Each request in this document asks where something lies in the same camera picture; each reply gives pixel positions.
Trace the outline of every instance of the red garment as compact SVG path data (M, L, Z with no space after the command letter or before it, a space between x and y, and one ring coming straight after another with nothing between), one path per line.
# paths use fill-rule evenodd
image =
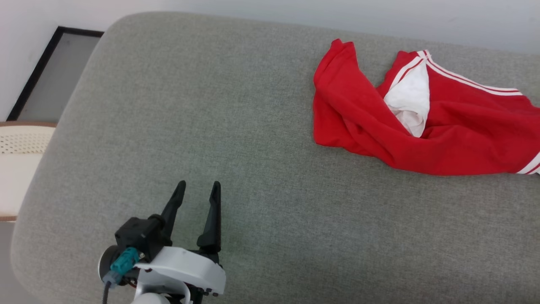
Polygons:
M416 129L419 138L384 99L416 67L417 83L429 78L429 91L420 92L429 95L427 120L414 111L404 113L421 122ZM384 82L374 88L358 67L354 44L337 39L313 81L317 144L433 175L540 172L540 108L516 89L483 86L444 70L427 51L399 52ZM395 100L400 92L409 94L406 86L400 90L392 93Z

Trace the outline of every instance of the white lining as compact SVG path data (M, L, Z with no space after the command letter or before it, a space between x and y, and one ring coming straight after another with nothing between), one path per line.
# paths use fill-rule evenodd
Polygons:
M424 51L418 51L416 52L418 54L418 56L420 56L421 58L424 58L424 59L427 59L427 63L428 63L428 66L435 72L437 72L438 74L446 77L446 78L450 78L452 80L455 80L455 81L458 81L460 83L463 83L463 84L466 84L470 87L473 87L473 88L476 88L476 89L479 89L479 90L482 90L482 91L485 91L485 92L488 92L490 94L493 94L493 95L500 95L500 96L519 96L519 95L523 95L521 92L519 92L517 89L513 89L513 88L497 88L497 87L490 87L490 86L487 86L487 85L481 85L477 82L474 82L462 75L459 75L459 74L456 74L454 72L451 72L451 71L448 71L447 69L441 67L440 65L436 64L433 59L431 59L431 54L426 50L426 53L427 53L427 56L426 54L424 54Z
M536 167L538 164L540 163L540 152L538 152L538 154L535 156L535 158L532 159L531 162L529 162L529 164L527 164L527 166L525 166L523 169L521 169L519 172L517 172L517 174L526 174L527 172L529 172L530 170L533 170L534 167Z
M405 72L408 69L414 67L414 65L417 64L420 60L422 60L422 58L414 57L413 60L411 60L409 63L403 66L403 68L401 68L401 70L397 73L396 77L394 78L394 81L392 81L392 84L390 85L390 88L388 89L388 91L392 90L392 88L400 81L401 77L403 77L403 74L405 74Z
M532 175L532 174L535 174L535 173L540 174L540 166L538 166L538 168L536 168L533 172L529 173L529 175Z
M428 119L429 76L426 60L416 58L396 75L384 102L411 135L420 137Z

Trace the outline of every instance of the sofa cushion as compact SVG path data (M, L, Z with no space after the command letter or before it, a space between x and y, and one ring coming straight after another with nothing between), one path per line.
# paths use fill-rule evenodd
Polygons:
M103 36L21 208L16 275L47 303L95 303L102 252L161 211L196 249L222 185L222 303L539 302L538 176L394 170L312 138L313 73L353 41L379 84L399 50L540 105L540 57L419 40L153 12ZM128 303L130 287L111 291Z

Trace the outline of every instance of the floor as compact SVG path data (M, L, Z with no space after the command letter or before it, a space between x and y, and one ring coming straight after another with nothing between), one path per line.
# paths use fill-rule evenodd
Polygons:
M98 41L97 37L64 34L18 120L58 122Z

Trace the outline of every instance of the black cable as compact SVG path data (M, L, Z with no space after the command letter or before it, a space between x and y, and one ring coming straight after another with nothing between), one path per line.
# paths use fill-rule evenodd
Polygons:
M103 301L102 304L107 304L107 298L109 297L109 288L111 288L111 282L105 284L105 289L103 289Z

